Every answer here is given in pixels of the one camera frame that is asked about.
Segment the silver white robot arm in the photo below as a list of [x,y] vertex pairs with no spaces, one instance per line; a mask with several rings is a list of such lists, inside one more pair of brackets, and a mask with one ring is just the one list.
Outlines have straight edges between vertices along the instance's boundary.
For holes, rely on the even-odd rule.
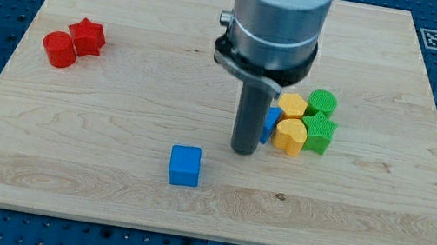
[[306,77],[333,0],[235,0],[223,11],[225,34],[214,59],[245,85],[270,98]]

